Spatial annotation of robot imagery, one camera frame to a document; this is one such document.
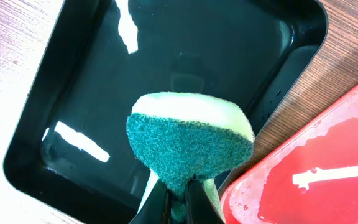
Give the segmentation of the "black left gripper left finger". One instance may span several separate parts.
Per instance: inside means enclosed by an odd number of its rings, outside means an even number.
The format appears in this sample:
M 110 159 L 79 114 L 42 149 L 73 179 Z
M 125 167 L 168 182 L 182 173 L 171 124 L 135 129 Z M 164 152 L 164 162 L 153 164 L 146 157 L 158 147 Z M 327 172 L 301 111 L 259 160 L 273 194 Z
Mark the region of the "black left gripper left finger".
M 169 224 L 171 193 L 160 180 L 154 185 L 147 200 L 129 224 Z

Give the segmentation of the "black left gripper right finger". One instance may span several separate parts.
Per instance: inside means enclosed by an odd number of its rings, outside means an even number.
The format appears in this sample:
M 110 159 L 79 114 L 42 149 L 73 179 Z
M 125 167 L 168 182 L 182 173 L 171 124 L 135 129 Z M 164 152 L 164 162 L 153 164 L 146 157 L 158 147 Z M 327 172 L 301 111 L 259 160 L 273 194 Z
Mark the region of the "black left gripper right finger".
M 201 182 L 191 179 L 185 190 L 186 224 L 224 224 Z

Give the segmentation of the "green yellow sponge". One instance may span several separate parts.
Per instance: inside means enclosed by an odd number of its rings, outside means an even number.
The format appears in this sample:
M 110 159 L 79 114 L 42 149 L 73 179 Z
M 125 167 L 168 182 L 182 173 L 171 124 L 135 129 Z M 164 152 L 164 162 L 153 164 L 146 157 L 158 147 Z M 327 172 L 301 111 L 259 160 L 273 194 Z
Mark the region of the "green yellow sponge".
M 199 93 L 160 92 L 141 96 L 127 118 L 134 155 L 150 169 L 141 200 L 161 181 L 174 195 L 172 218 L 185 221 L 185 187 L 198 179 L 222 216 L 214 178 L 249 160 L 255 134 L 235 103 Z

